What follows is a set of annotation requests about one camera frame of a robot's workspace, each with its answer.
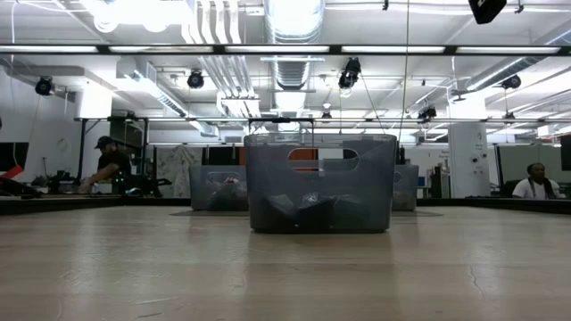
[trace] plastic storage bin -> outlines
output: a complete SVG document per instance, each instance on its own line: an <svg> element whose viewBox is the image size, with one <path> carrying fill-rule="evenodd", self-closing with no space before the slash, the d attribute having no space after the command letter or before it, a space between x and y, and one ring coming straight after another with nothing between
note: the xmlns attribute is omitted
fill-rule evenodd
<svg viewBox="0 0 571 321"><path fill-rule="evenodd" d="M393 210L414 210L417 207L418 166L394 166Z"/></svg>
<svg viewBox="0 0 571 321"><path fill-rule="evenodd" d="M193 210L248 210L245 167L192 166L190 198Z"/></svg>
<svg viewBox="0 0 571 321"><path fill-rule="evenodd" d="M247 136L244 144L250 225L255 231L389 228L396 137L271 133ZM294 150L304 148L317 149L320 158L330 149L351 149L358 157L289 160Z"/></svg>

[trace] person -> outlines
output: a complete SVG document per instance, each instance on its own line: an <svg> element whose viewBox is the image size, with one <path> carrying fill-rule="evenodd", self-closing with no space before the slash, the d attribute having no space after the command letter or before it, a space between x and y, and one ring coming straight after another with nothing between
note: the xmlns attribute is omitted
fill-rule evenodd
<svg viewBox="0 0 571 321"><path fill-rule="evenodd" d="M553 200L565 198L559 192L559 185L545 177L545 166L541 163L533 163L527 167L529 177L517 183L512 196L514 198L532 200Z"/></svg>
<svg viewBox="0 0 571 321"><path fill-rule="evenodd" d="M82 193L91 191L91 186L99 181L116 176L126 177L131 174L131 162L128 155L117 148L111 137L101 136L95 148L101 151L97 172L81 185L79 190Z"/></svg>

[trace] red object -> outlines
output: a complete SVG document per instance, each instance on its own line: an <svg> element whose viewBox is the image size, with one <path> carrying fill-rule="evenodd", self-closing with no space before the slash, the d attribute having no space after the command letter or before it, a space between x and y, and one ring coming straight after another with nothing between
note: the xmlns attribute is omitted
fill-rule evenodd
<svg viewBox="0 0 571 321"><path fill-rule="evenodd" d="M18 165L15 168L10 169L7 172L3 173L2 176L0 176L0 177L12 179L14 177L17 177L23 171L24 171L24 169L20 165Z"/></svg>

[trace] man's cap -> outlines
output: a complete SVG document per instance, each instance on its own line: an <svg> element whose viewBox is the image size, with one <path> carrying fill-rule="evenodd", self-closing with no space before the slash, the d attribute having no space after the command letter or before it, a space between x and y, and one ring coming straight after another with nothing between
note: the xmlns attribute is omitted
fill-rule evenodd
<svg viewBox="0 0 571 321"><path fill-rule="evenodd" d="M107 146L108 144L115 144L115 141L113 140L113 138L111 138L109 136L101 136L97 140L97 146L95 148L96 149L102 149L102 148L105 148L105 146Z"/></svg>

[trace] white shirt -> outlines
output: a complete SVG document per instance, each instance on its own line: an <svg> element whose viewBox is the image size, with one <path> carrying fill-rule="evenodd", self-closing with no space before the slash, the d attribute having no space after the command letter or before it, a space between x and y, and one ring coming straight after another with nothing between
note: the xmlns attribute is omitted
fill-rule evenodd
<svg viewBox="0 0 571 321"><path fill-rule="evenodd" d="M545 193L545 186L539 185L534 183L535 189L535 197L534 197L534 190L532 190L531 185L529 184L529 180L524 179L521 182L517 183L516 188L512 195L518 196L525 199L532 199L532 200L547 200L547 194ZM565 195L559 193L559 184L555 183L554 181L550 180L551 187L553 187L553 193L557 198L565 198Z"/></svg>

